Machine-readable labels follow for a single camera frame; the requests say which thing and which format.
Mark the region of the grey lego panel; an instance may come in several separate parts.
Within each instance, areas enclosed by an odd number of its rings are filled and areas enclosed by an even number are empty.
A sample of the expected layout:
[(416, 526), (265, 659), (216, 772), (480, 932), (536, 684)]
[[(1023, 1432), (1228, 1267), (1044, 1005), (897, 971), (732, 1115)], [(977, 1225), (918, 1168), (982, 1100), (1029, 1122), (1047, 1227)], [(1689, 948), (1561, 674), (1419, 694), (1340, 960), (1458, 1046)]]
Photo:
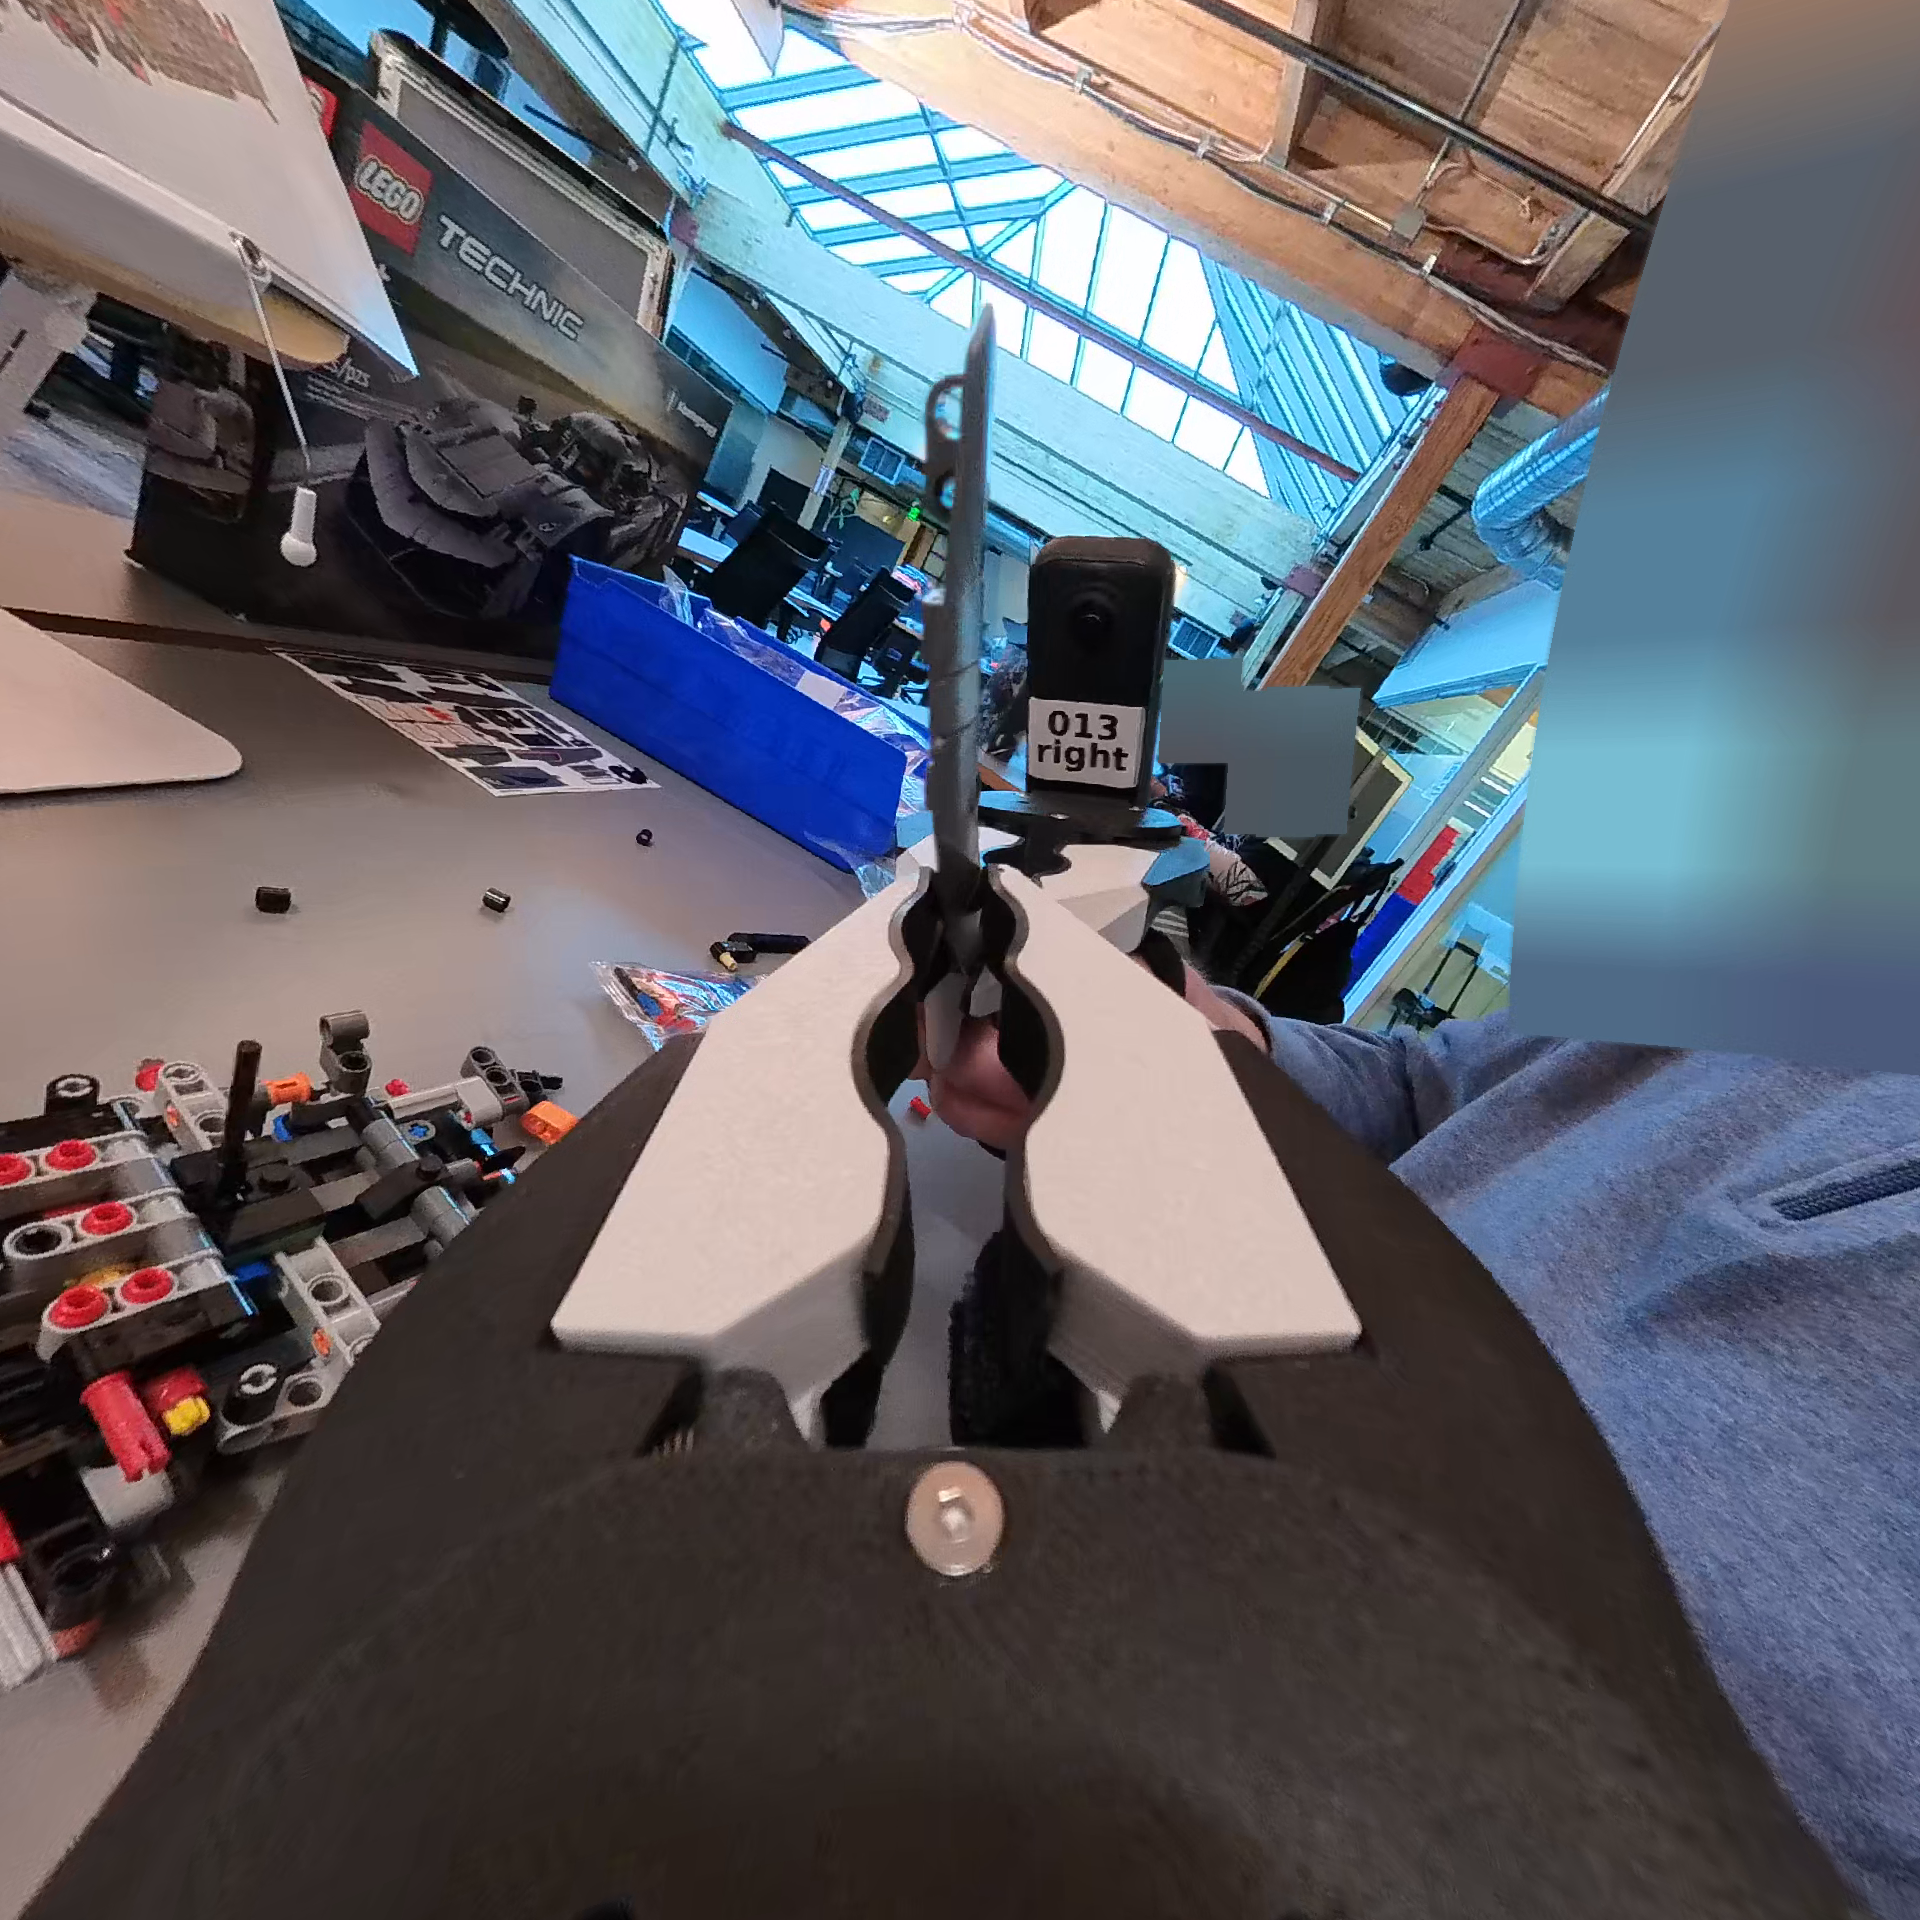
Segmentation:
[(979, 846), (979, 717), (985, 635), (985, 520), (992, 418), (995, 314), (967, 335), (963, 367), (939, 381), (925, 407), (925, 498), (946, 516), (946, 564), (925, 600), (924, 659), (932, 764), (925, 778), (937, 846), (932, 896), (944, 971), (929, 985), (925, 1054), (946, 1068), (967, 1018), (985, 951)]

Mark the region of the blue storage bin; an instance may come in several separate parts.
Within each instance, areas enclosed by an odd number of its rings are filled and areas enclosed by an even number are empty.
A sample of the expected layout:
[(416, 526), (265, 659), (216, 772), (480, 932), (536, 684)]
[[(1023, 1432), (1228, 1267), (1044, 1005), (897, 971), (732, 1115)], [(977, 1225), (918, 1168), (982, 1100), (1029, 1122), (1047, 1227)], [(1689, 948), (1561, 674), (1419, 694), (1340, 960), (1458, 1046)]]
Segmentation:
[(853, 872), (925, 810), (928, 761), (813, 704), (664, 614), (628, 571), (573, 562), (554, 700), (779, 837)]

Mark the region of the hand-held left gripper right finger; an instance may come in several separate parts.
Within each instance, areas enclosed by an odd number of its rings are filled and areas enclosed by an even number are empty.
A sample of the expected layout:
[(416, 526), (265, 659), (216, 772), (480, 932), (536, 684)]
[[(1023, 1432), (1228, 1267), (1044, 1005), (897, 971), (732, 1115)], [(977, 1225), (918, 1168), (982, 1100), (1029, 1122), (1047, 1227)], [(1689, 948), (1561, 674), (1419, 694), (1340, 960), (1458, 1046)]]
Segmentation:
[(1002, 1056), (1036, 1079), (1009, 1228), (1100, 1426), (1149, 1378), (1351, 1353), (1361, 1319), (1256, 1114), (1268, 1056), (1036, 880), (991, 898)]

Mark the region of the sticker sheet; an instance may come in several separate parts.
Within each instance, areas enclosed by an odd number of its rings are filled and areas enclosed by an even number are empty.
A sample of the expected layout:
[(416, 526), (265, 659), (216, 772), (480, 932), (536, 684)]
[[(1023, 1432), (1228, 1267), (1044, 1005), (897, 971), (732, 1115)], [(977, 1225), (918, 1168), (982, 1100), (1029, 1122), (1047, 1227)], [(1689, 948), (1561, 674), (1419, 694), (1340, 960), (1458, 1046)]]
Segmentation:
[(657, 788), (644, 767), (488, 672), (281, 647), (276, 654), (497, 797)]

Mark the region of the small clear bag lego pins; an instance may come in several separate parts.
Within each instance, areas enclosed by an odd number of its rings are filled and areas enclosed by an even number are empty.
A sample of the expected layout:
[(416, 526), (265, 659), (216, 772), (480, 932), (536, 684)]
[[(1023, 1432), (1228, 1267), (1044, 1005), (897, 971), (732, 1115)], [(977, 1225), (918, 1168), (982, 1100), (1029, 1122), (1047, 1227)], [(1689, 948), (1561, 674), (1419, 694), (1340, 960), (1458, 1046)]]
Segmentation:
[(734, 974), (675, 974), (635, 963), (596, 961), (603, 994), (653, 1048), (703, 1035), (713, 1018), (735, 1005), (752, 981)]

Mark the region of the lego car chassis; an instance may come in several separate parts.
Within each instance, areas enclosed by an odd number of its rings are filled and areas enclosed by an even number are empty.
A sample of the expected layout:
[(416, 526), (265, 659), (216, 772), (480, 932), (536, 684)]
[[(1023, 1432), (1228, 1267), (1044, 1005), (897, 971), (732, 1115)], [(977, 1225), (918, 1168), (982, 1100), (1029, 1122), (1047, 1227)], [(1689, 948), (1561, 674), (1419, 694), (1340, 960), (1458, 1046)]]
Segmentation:
[(147, 1059), (3, 1129), (3, 1684), (80, 1658), (164, 1576), (157, 1530), (223, 1457), (306, 1435), (396, 1306), (529, 1150), (476, 1044), (380, 1082), (372, 1022), (319, 1019), (317, 1073)]

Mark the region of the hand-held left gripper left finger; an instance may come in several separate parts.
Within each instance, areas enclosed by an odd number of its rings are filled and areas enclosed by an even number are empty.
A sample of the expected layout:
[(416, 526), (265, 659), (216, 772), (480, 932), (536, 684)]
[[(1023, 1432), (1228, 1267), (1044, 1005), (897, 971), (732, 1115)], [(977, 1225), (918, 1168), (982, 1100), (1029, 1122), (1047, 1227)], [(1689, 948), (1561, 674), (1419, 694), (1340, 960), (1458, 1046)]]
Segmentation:
[(804, 1436), (863, 1447), (912, 1309), (904, 1142), (919, 1059), (895, 882), (716, 1016), (551, 1319), (572, 1353), (773, 1378)]

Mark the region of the black lego set box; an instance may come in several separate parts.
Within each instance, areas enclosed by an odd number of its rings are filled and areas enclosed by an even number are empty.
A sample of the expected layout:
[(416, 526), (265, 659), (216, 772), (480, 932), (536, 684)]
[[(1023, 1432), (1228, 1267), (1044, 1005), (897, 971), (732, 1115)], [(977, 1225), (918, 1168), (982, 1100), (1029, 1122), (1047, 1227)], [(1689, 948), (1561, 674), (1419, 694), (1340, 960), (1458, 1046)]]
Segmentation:
[(301, 62), (416, 372), (172, 335), (131, 564), (226, 615), (546, 659), (573, 562), (657, 577), (732, 401), (407, 131)]

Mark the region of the white instruction booklet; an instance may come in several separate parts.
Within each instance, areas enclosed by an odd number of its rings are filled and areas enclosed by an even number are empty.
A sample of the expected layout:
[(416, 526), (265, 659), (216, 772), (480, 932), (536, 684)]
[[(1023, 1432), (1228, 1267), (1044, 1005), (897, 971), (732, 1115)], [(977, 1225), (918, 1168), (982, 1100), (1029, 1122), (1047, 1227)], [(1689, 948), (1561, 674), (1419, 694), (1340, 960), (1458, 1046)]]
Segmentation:
[(416, 372), (268, 3), (211, 3), (272, 110), (94, 69), (3, 12), (5, 261), (291, 367)]

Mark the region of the paper booklet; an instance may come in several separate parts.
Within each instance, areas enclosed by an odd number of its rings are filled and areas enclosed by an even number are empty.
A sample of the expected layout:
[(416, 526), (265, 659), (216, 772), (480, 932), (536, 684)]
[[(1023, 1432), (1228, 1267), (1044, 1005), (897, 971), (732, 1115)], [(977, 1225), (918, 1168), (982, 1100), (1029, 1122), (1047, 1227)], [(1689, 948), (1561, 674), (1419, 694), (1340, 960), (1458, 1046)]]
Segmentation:
[(179, 84), (208, 99), (268, 95), (226, 12), (202, 3), (5, 3), (5, 20), (31, 24), (94, 69), (116, 64), (137, 84)]

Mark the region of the person's right hand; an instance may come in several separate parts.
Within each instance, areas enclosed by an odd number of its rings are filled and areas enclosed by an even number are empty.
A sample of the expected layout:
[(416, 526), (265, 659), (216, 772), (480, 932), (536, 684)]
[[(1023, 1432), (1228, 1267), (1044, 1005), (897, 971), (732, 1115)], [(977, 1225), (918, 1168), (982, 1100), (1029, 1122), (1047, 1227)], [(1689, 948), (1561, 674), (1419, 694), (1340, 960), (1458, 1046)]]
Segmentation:
[(1022, 1142), (1034, 1103), (1000, 1059), (996, 1016), (963, 1019), (944, 1066), (935, 1063), (928, 1046), (922, 1046), (918, 1073), (932, 1118), (949, 1132), (995, 1158), (1004, 1158)]

